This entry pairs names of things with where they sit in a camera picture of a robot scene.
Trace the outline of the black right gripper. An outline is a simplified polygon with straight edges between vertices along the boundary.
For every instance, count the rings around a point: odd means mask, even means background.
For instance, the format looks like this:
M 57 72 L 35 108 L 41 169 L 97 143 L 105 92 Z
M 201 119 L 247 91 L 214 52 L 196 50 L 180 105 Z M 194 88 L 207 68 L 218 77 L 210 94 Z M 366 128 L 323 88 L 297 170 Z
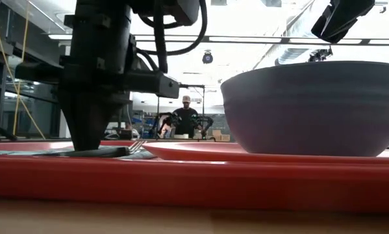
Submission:
M 337 44 L 357 22 L 375 6 L 375 0 L 330 0 L 311 29 L 317 38 Z

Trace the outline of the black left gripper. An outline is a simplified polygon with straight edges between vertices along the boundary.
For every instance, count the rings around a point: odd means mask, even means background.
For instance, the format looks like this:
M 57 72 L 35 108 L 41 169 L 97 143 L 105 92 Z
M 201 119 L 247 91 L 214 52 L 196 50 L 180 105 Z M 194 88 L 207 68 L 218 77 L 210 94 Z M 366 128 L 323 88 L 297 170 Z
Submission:
M 131 8 L 127 1 L 77 1 L 65 23 L 73 29 L 71 49 L 57 65 L 22 62 L 19 79 L 55 84 L 76 151 L 97 150 L 113 115 L 131 104 L 127 91 L 177 98 L 179 85 L 160 70 L 132 67 L 136 47 L 130 35 Z M 86 105 L 91 103 L 89 141 Z

